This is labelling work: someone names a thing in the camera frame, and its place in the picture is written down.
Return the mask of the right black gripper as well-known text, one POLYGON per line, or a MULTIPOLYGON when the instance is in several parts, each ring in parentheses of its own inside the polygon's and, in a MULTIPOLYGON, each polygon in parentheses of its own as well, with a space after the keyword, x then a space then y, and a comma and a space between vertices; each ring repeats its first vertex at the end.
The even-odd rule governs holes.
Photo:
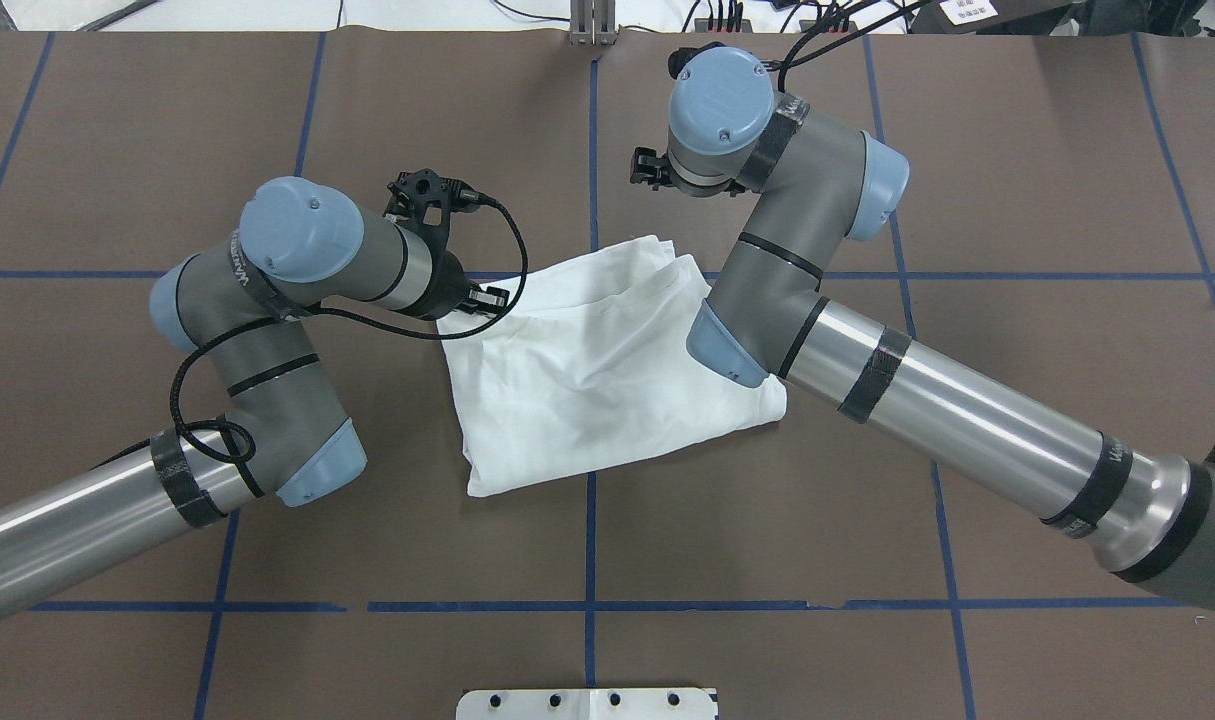
POLYGON ((667 154, 659 154, 657 151, 648 147, 635 147, 631 154, 631 185, 645 185, 649 188, 676 187, 685 195, 695 199, 707 199, 707 197, 727 195, 736 197, 747 192, 747 187, 739 183, 730 176, 693 176, 685 177, 679 172, 679 168, 669 168, 667 154))

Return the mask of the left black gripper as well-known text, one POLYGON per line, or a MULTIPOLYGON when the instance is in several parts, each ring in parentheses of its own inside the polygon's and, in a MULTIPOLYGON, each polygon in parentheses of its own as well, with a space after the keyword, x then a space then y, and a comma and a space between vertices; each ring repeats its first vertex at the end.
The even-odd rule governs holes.
POLYGON ((497 318, 510 306, 512 293, 501 287, 467 287, 460 260, 443 250, 433 256, 433 273, 423 295, 423 319, 437 321, 460 305, 462 313, 497 318))

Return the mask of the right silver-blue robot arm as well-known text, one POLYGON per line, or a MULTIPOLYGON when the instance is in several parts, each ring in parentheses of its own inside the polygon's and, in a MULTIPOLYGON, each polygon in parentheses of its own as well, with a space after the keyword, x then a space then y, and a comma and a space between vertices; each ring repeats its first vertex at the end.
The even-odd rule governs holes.
POLYGON ((1087 543, 1121 582, 1215 611, 1215 446, 1203 460, 1142 454, 827 297, 827 263, 889 222, 908 159, 745 49, 680 47, 667 66, 667 147, 635 149, 631 182, 755 195, 686 334, 694 361, 747 389, 804 389, 1087 543))

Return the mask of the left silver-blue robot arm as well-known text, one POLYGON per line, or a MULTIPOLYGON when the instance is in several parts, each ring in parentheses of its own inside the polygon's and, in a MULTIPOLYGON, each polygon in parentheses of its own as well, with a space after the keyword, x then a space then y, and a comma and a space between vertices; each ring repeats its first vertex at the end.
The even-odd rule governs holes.
POLYGON ((227 240, 174 266, 149 314, 183 355, 166 391, 169 420, 73 480, 0 510, 0 620, 53 594, 277 497, 299 508, 368 464, 305 322, 334 316, 412 340, 442 341, 332 307, 347 299, 424 322, 460 311, 492 328, 521 290, 482 287, 448 249, 457 212, 496 210, 488 193, 433 170, 389 183, 383 211, 309 178, 269 178, 227 240))

